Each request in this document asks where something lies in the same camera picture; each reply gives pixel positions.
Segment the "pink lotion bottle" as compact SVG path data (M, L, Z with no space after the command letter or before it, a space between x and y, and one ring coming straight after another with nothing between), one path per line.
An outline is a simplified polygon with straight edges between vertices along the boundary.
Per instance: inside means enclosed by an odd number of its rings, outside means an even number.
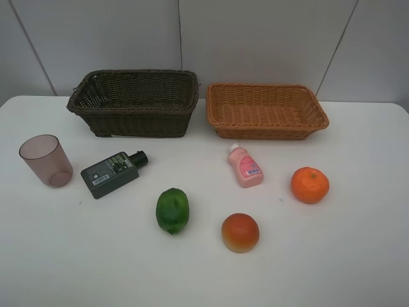
M264 174L248 151L235 143L229 149L228 162L241 187L248 188L263 182Z

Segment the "green lime fruit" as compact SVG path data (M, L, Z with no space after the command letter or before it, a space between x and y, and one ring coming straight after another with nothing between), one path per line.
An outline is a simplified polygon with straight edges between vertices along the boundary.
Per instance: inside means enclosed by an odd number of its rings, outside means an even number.
M177 188L164 191L157 200L155 215L163 231L170 235L179 234L186 227L190 217L187 195Z

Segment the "red yellow peach fruit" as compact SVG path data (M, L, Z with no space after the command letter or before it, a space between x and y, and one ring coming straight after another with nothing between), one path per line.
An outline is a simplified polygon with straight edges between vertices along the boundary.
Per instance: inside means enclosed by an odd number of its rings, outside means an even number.
M259 226L250 215L235 213L224 220L221 235L223 243L230 251L246 253L259 241Z

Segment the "orange tangerine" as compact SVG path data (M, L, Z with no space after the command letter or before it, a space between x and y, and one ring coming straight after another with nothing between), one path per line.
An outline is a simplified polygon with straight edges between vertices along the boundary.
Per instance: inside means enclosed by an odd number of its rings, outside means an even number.
M320 170L303 167L296 170L290 182L294 197L306 204L317 204L329 192L328 178Z

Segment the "translucent pink plastic cup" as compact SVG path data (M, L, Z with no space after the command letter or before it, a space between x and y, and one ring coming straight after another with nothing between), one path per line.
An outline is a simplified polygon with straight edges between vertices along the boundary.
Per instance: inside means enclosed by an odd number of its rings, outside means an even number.
M63 187L72 179L72 165L56 136L42 134L28 139L19 148L19 155L44 185Z

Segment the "light orange wicker basket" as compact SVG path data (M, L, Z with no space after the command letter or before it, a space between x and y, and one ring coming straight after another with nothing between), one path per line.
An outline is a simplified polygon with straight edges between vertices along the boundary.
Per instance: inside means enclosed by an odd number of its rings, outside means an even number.
M315 94L299 84L212 83L206 117L226 139L303 140L329 126Z

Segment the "dark green rectangular bottle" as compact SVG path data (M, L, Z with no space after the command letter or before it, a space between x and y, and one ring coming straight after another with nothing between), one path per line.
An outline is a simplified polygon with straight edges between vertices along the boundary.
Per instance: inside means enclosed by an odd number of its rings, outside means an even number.
M81 171L81 177L94 199L115 191L139 177L139 169L148 164L143 151L132 155L118 152Z

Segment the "dark brown wicker basket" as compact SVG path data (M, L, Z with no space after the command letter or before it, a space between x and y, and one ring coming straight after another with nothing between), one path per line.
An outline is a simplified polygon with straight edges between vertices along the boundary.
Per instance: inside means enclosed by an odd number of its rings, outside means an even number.
M180 138L199 98L197 75L188 70L97 70L68 100L97 137Z

